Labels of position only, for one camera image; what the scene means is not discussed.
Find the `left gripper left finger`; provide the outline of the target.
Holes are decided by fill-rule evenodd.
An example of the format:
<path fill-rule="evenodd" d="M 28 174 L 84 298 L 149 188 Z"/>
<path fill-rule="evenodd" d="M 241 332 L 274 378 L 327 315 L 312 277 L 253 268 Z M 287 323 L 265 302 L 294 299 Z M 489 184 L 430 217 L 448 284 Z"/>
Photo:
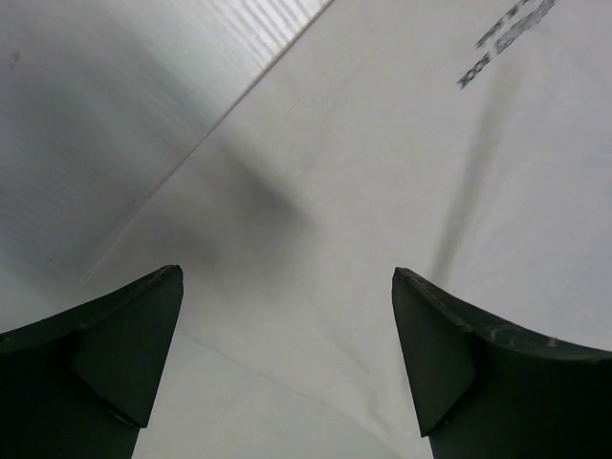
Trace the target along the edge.
<path fill-rule="evenodd" d="M 167 265 L 2 334 L 2 457 L 132 457 L 183 296 L 181 267 Z"/>

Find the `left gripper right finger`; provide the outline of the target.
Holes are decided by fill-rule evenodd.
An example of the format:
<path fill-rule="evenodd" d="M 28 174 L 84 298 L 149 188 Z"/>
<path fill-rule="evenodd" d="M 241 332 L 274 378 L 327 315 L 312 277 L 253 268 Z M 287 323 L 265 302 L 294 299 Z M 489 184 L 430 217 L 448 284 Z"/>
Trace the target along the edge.
<path fill-rule="evenodd" d="M 607 458 L 611 355 L 521 327 L 399 268 L 392 306 L 436 458 Z"/>

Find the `white and green t-shirt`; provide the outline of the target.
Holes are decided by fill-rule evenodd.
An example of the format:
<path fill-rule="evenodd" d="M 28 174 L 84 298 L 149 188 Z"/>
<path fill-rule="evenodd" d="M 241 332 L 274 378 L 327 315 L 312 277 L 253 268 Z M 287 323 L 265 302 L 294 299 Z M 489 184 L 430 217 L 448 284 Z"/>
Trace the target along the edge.
<path fill-rule="evenodd" d="M 337 1 L 92 275 L 185 297 L 139 458 L 427 458 L 394 271 L 611 346 L 611 5 Z"/>

